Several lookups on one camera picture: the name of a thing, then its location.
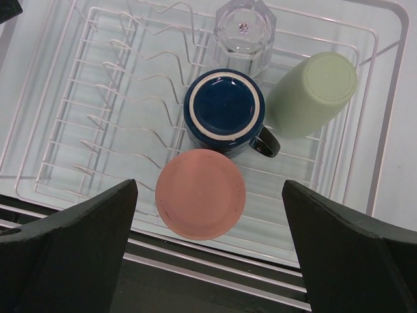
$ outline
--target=clear drinking glass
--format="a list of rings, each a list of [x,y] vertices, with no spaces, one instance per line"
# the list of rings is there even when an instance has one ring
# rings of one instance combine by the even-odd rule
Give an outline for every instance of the clear drinking glass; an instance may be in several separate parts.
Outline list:
[[[216,12],[207,48],[209,69],[230,68],[258,84],[272,57],[276,17],[262,0],[232,0]]]

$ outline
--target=blue mug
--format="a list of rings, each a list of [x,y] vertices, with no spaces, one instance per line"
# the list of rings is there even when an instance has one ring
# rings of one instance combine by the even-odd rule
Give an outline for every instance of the blue mug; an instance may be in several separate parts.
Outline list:
[[[196,148],[229,158],[252,147],[267,157],[280,151],[277,139],[263,126],[265,102],[261,90],[237,70],[211,70],[187,90],[184,120]]]

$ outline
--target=dish rack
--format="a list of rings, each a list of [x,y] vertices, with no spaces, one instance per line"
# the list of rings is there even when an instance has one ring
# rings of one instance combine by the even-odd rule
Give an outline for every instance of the dish rack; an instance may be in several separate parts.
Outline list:
[[[192,148],[182,101],[187,87],[207,70],[214,13],[226,1],[205,2],[50,1],[0,158],[4,173],[18,129],[27,129],[18,173],[9,175],[18,198],[61,210],[134,178],[139,198],[133,229],[181,239],[159,217],[154,188],[162,168]],[[345,110],[316,134],[280,138],[276,158],[250,149],[234,158],[246,182],[244,213],[225,235],[197,242],[293,267],[299,265],[282,186],[294,179],[345,201],[367,107],[380,98],[381,138],[386,132],[384,119],[407,34],[393,5],[384,1],[333,1],[337,12],[332,16],[316,14],[310,4],[299,2],[267,3],[278,22],[263,94],[296,64],[323,51],[338,52],[353,63],[358,90]],[[358,9],[386,16],[394,31],[381,36],[359,22],[353,14]],[[387,63],[390,75],[375,78],[376,65],[379,70]],[[371,92],[375,80],[386,89]],[[382,155],[375,157],[378,163]]]

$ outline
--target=light green plastic cup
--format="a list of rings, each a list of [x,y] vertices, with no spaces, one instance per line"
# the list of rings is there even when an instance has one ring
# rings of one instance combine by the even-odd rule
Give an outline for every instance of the light green plastic cup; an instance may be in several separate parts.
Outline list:
[[[352,63],[334,52],[314,55],[288,72],[266,99],[266,118],[282,137],[319,130],[350,101],[358,77]]]

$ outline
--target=mug handle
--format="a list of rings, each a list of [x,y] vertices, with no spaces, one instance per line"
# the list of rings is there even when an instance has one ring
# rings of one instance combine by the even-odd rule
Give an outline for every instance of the mug handle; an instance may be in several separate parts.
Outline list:
[[[250,147],[268,158],[276,157],[281,149],[278,140],[265,126],[262,126],[259,134],[251,142]]]

